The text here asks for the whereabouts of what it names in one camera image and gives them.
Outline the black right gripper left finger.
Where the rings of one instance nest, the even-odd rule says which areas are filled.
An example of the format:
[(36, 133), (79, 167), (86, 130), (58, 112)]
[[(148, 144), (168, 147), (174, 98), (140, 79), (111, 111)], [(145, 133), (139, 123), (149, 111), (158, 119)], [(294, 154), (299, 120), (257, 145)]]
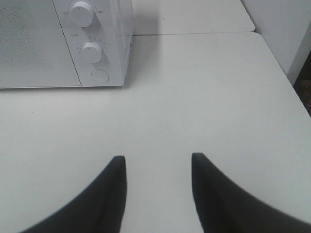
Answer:
[(83, 192), (26, 232), (118, 233), (126, 197), (126, 160), (115, 156)]

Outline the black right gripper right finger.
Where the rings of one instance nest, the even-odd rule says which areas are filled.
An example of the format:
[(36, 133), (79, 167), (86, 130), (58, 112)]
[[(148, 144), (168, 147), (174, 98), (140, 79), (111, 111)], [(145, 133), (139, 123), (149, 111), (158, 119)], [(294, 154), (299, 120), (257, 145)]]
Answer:
[(196, 211), (205, 233), (309, 233), (310, 224), (255, 198), (203, 153), (191, 157)]

